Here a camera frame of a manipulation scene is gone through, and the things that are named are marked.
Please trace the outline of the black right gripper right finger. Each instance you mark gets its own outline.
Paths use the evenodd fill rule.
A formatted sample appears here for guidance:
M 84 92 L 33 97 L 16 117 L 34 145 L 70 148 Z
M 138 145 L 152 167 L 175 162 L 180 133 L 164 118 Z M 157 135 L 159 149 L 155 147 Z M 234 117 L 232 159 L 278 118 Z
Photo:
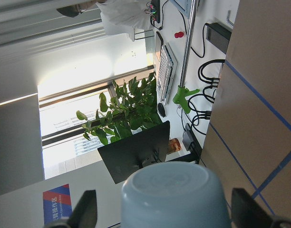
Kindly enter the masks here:
M 238 228 L 291 228 L 291 220 L 268 215 L 243 188 L 232 190 L 231 217 Z

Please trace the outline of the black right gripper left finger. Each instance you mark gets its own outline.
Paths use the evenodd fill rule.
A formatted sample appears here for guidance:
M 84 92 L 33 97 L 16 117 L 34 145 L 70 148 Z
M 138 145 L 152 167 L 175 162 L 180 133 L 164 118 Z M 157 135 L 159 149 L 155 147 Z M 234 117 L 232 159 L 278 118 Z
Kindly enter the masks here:
M 83 193 L 68 219 L 58 219 L 45 228 L 95 228 L 97 224 L 97 194 L 95 190 Z

